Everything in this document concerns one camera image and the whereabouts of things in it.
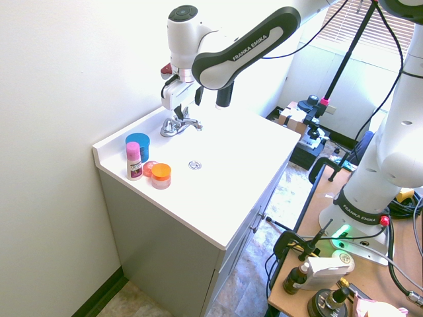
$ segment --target green light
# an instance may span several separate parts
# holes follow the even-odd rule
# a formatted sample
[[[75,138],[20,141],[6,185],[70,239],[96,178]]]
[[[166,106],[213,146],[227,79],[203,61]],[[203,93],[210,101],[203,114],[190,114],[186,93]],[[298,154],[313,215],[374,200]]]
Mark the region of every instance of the green light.
[[[332,237],[339,238],[342,233],[347,232],[348,230],[350,230],[350,228],[350,225],[343,225],[332,235]]]

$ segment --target blue lid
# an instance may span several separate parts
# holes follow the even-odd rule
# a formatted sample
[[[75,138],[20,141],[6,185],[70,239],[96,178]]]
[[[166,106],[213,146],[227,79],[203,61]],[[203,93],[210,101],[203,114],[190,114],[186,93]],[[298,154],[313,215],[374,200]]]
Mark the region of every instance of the blue lid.
[[[125,142],[136,142],[139,144],[139,147],[148,147],[150,145],[150,138],[144,133],[133,133],[126,137]]]

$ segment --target bathroom sink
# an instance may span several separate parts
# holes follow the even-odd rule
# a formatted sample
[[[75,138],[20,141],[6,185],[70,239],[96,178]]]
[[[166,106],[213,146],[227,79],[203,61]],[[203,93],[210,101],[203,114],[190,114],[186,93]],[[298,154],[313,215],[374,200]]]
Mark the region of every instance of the bathroom sink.
[[[172,116],[158,109],[98,142],[93,146],[96,166],[224,249],[234,235],[232,228],[239,228],[273,177],[285,168],[300,135],[235,107],[193,105],[190,117],[200,121],[203,130],[189,126],[163,137],[161,126]],[[125,138],[131,133],[147,134],[149,160],[172,168],[169,188],[157,190],[147,177],[126,178]],[[191,169],[190,163],[201,168]]]

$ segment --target chrome faucet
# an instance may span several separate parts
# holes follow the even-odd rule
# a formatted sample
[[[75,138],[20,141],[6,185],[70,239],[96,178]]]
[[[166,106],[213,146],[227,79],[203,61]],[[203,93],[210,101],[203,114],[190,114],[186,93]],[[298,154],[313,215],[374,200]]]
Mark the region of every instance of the chrome faucet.
[[[160,130],[160,134],[163,137],[173,137],[174,135],[184,131],[190,125],[194,126],[197,131],[203,130],[201,122],[189,118],[188,107],[185,107],[182,114],[183,119],[179,119],[178,116],[174,116],[173,118],[167,118],[165,122],[163,122]]]

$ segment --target sink drain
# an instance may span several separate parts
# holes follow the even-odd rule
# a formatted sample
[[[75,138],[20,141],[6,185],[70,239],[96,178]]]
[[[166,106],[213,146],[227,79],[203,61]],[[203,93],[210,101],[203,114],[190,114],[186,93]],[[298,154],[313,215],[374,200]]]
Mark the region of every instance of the sink drain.
[[[201,163],[197,162],[196,160],[192,160],[191,162],[188,163],[188,166],[192,169],[192,170],[199,170],[201,168]]]

